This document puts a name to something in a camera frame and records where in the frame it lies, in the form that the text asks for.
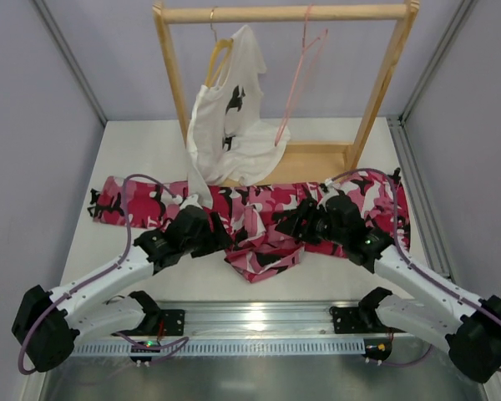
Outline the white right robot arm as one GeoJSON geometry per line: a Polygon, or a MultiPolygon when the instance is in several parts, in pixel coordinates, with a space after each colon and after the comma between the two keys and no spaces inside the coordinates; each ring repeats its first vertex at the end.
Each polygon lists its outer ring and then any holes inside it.
{"type": "Polygon", "coordinates": [[[358,303],[361,324],[422,339],[477,383],[488,382],[501,369],[501,298],[482,299],[417,265],[392,235],[368,226],[347,195],[334,195],[323,205],[305,199],[273,218],[281,234],[307,245],[338,245],[349,261],[413,296],[408,301],[383,287],[372,290],[358,303]]]}

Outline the pink camouflage trousers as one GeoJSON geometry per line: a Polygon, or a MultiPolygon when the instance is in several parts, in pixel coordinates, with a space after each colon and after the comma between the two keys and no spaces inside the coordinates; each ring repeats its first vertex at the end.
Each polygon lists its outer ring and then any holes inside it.
{"type": "MultiPolygon", "coordinates": [[[[396,233],[408,249],[411,224],[407,198],[400,172],[384,176],[376,172],[358,172],[341,180],[342,193],[358,206],[368,226],[377,226],[388,234],[396,233]]],[[[210,187],[213,206],[229,233],[233,245],[225,252],[225,261],[248,282],[254,283],[300,263],[305,252],[344,258],[338,245],[324,241],[306,245],[276,231],[281,213],[295,209],[306,198],[324,204],[319,183],[301,182],[281,185],[210,187]]],[[[110,176],[101,190],[93,189],[87,211],[94,221],[122,226],[128,217],[133,228],[165,228],[177,215],[176,195],[186,197],[188,185],[174,181],[157,185],[134,179],[110,176]]]]}

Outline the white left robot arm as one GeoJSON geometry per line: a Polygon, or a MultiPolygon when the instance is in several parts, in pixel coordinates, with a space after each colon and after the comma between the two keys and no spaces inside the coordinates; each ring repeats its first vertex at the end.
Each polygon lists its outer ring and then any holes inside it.
{"type": "Polygon", "coordinates": [[[63,363],[84,343],[108,335],[157,333],[163,311],[144,291],[115,301],[118,292],[176,265],[183,256],[208,256],[231,246],[220,216],[185,206],[165,229],[129,238],[112,261],[69,284],[27,290],[13,321],[20,344],[18,369],[44,373],[63,363]]]}

